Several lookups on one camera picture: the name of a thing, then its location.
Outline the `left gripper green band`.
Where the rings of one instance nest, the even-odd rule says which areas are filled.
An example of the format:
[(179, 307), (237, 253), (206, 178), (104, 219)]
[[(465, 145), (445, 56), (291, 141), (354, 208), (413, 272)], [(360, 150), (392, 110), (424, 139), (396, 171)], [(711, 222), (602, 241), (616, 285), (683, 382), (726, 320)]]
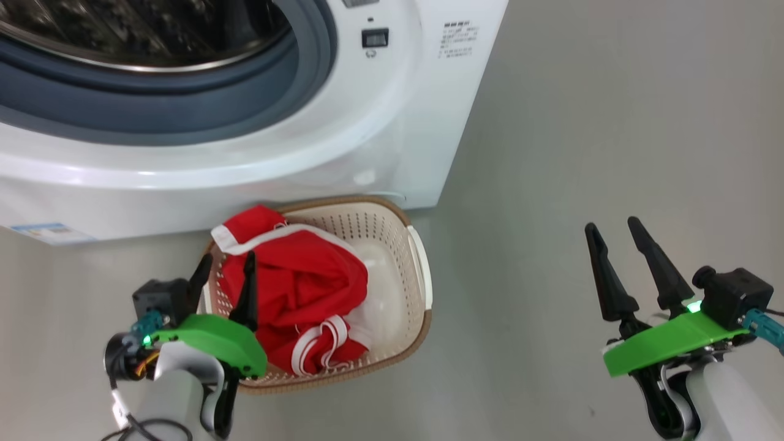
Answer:
[(196, 314), (212, 265), (212, 254), (204, 254), (188, 281), (187, 306), (192, 315), (177, 328), (160, 329), (151, 333), (149, 341), (161, 344), (185, 343), (237, 369), (243, 379), (260, 379), (267, 372), (267, 356), (255, 337), (258, 329), (255, 252), (247, 253), (243, 268), (243, 287), (228, 318), (213, 314)]

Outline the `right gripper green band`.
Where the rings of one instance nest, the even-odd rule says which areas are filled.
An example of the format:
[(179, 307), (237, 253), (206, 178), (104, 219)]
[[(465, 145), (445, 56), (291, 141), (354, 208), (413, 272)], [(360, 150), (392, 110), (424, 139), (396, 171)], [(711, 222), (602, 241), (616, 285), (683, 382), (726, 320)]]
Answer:
[[(638, 217), (629, 217), (627, 224), (636, 248), (649, 265), (659, 308), (688, 312), (684, 301), (694, 298), (688, 282)], [(603, 319), (608, 323), (633, 319), (639, 311), (638, 302), (622, 285), (599, 229), (596, 224), (588, 223), (584, 232)], [(610, 376), (618, 377), (740, 335), (748, 335), (748, 330), (742, 327), (727, 330), (703, 311), (689, 312), (613, 344), (604, 350), (603, 360)]]

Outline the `red and white garment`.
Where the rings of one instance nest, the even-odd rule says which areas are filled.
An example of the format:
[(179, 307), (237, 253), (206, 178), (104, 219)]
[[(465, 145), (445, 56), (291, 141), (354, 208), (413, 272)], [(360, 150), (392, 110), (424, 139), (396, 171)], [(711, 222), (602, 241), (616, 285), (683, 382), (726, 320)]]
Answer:
[(347, 368), (368, 352), (369, 271), (342, 238), (256, 206), (211, 231), (225, 256), (217, 279), (239, 302), (247, 256), (257, 262), (257, 340), (269, 362), (298, 377)]

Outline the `cream laundry basket brown rim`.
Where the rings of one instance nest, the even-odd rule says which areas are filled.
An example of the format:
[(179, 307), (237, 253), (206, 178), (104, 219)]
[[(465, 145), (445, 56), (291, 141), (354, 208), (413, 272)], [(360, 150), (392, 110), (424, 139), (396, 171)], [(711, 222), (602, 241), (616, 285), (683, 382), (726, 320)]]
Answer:
[[(420, 348), (432, 321), (433, 285), (422, 240), (401, 209), (378, 197), (325, 199), (269, 209), (288, 223), (325, 230), (355, 249), (369, 271), (365, 311), (375, 343), (347, 367), (306, 377), (288, 374), (268, 360), (263, 377), (240, 383), (243, 393), (288, 393), (345, 382), (388, 368)], [(208, 252), (214, 262), (205, 287), (205, 307), (208, 313), (227, 316), (234, 307), (217, 282), (225, 256), (213, 238)]]

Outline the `white front-load washing machine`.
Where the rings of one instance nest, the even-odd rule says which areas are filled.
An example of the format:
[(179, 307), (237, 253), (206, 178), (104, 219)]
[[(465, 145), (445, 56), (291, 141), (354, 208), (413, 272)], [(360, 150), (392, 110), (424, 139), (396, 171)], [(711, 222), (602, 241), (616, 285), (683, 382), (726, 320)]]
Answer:
[(0, 227), (429, 208), (509, 0), (0, 0)]

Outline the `blue energy label sticker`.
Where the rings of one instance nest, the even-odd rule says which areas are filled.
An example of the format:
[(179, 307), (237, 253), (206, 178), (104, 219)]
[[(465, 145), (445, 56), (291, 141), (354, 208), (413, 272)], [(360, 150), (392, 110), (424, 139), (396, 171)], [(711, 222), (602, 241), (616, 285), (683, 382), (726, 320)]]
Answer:
[(51, 246), (66, 246), (95, 242), (95, 238), (62, 223), (22, 224), (7, 227), (9, 230), (47, 243)]

